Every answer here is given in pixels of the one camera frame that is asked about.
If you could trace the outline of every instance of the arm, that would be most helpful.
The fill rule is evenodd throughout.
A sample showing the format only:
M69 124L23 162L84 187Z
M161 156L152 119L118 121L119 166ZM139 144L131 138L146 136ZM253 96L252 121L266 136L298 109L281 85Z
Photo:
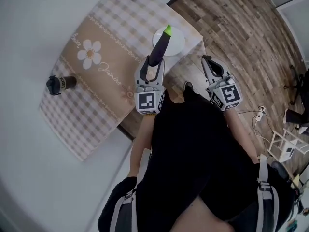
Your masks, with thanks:
M254 164L258 163L256 149L250 140L246 129L244 128L235 109L229 109L224 112L228 127L232 131L234 138L247 152Z
M151 149L151 139L154 130L155 116L144 116L135 139L130 157L130 172L128 177L137 176L144 149Z

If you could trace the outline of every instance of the cursive text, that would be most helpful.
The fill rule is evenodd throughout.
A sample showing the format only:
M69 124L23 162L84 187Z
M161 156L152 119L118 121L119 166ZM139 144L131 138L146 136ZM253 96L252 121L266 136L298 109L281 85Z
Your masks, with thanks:
M73 42L77 45L77 48L79 48L82 45L82 43L76 38L77 35L78 33L72 35L71 40L73 40Z
M106 65L106 68L105 68L105 69L103 69L103 68L98 68L98 71L99 71L99 72L105 72L109 77L111 77L112 80L114 80L114 82L115 82L116 84L122 85L122 83L118 81L118 77L114 77L114 74L113 74L111 71L109 71L109 67L110 67L110 66L108 65L108 63L101 62L101 63L100 63L100 66L101 66L101 64L105 64L105 65Z

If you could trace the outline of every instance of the power strip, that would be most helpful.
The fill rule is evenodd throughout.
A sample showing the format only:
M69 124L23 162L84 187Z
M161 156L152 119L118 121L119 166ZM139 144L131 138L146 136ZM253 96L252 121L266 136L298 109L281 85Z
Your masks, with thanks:
M266 108L264 106L260 106L259 112L257 113L255 119L256 121L261 121L263 117L263 112L265 112Z

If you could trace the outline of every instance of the backpack strap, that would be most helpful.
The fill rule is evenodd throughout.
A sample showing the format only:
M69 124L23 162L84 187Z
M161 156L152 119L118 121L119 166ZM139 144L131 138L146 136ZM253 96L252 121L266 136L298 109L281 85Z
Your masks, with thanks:
M132 218L131 218L131 232L138 232L137 230L137 214L136 214L136 186L134 187L133 190L131 190L130 192L128 192L126 194L126 196L121 197L114 208L114 213L112 215L112 220L111 220L111 225L110 225L110 232L115 232L116 231L116 225L117 225L117 221L118 221L118 216L119 216L119 212L121 209L121 206L123 204L131 204L131 208L132 208Z
M268 183L266 160L266 156L261 154L259 187L257 188L259 211L256 232L275 232L279 214L279 198L276 189Z

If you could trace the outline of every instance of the black cup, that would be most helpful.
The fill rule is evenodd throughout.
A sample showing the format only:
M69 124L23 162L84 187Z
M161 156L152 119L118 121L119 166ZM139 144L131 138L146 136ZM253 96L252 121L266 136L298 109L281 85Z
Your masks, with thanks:
M60 91L75 87L77 80L74 76L56 77L51 75L46 82L46 86L51 95L59 95Z

